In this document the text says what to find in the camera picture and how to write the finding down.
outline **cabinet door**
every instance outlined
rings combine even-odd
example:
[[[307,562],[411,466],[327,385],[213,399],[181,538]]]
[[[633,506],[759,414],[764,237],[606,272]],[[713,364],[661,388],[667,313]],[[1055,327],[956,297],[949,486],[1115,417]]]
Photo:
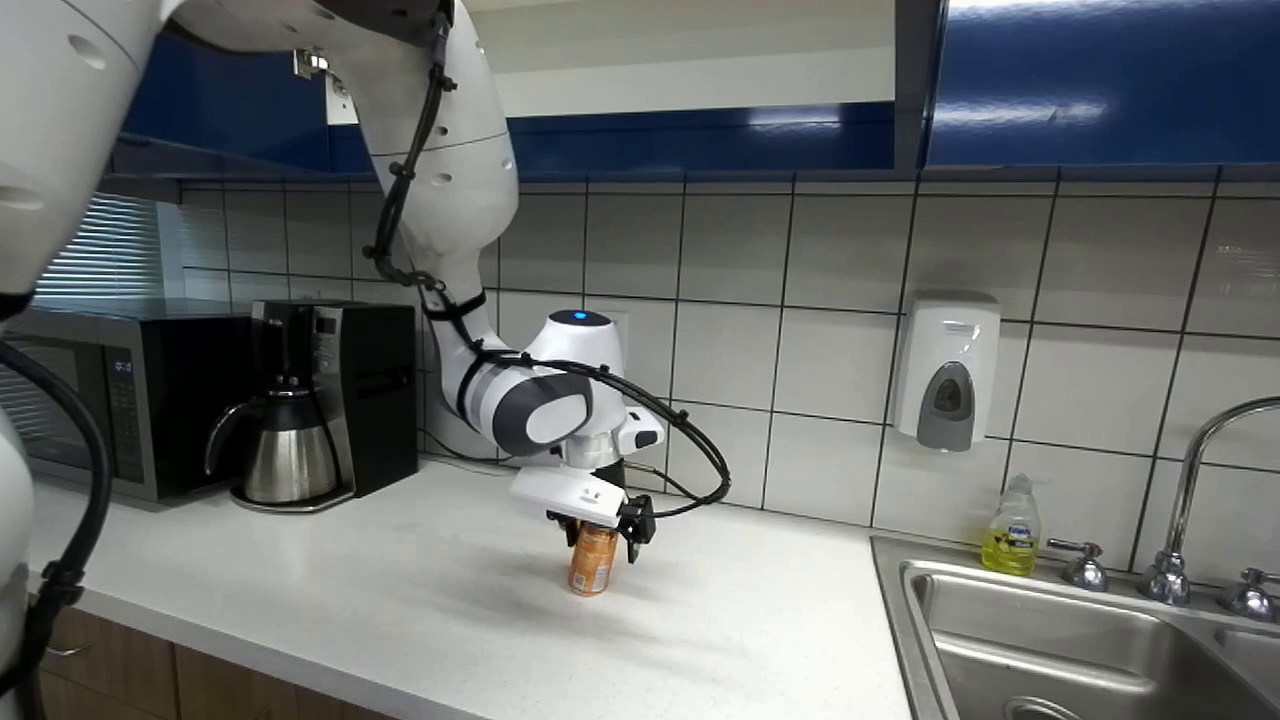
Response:
[[[120,710],[150,720],[176,720],[170,646],[82,618],[64,612],[51,627],[42,675],[89,690]]]
[[[165,720],[51,672],[38,672],[38,696],[46,720]]]
[[[374,720],[374,711],[176,649],[182,720]]]

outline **blue cabinet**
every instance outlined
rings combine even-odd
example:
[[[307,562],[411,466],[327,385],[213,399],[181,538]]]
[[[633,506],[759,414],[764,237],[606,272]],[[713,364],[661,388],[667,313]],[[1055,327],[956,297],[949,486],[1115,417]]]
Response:
[[[951,0],[926,164],[1280,162],[1277,0]]]
[[[892,170],[892,104],[511,121],[522,175]],[[372,175],[361,130],[322,124],[322,84],[287,55],[230,55],[165,32],[116,174]]]

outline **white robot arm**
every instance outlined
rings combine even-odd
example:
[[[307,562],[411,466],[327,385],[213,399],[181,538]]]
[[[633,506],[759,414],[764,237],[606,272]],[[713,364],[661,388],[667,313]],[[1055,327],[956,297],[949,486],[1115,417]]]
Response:
[[[516,215],[516,157],[476,24],[456,0],[3,0],[0,327],[28,307],[38,272],[72,239],[168,19],[220,49],[327,61],[355,97],[387,188],[372,256],[384,275],[420,284],[449,407],[511,457],[548,449],[558,457],[556,467],[522,472],[518,498],[558,521],[618,528],[642,545],[650,507],[601,477],[662,439],[656,417],[690,439],[699,432],[634,394],[642,407],[618,395],[633,385],[618,382],[618,337],[604,315],[556,313],[522,352],[511,352],[478,313],[478,252]],[[404,248],[407,268],[387,261],[387,239]],[[727,467],[723,462],[714,467],[723,486],[688,498],[688,507],[723,501]],[[18,646],[28,526],[30,481],[0,417],[3,670]],[[0,696],[0,720],[6,715],[17,715],[13,696]]]

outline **soap bottle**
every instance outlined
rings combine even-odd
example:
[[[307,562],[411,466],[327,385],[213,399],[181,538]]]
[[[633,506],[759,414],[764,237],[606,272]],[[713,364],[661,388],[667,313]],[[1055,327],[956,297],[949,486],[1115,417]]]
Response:
[[[1013,477],[1013,486],[999,498],[999,513],[981,538],[977,562],[989,572],[1004,575],[1032,575],[1040,556],[1040,513],[1037,491],[1029,477]]]

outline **sink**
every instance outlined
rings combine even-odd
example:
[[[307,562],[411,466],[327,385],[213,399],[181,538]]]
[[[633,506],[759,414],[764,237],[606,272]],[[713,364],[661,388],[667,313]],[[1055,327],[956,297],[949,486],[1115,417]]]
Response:
[[[916,715],[939,720],[1266,720],[1280,637],[1138,597],[1013,582],[936,547],[876,539]]]

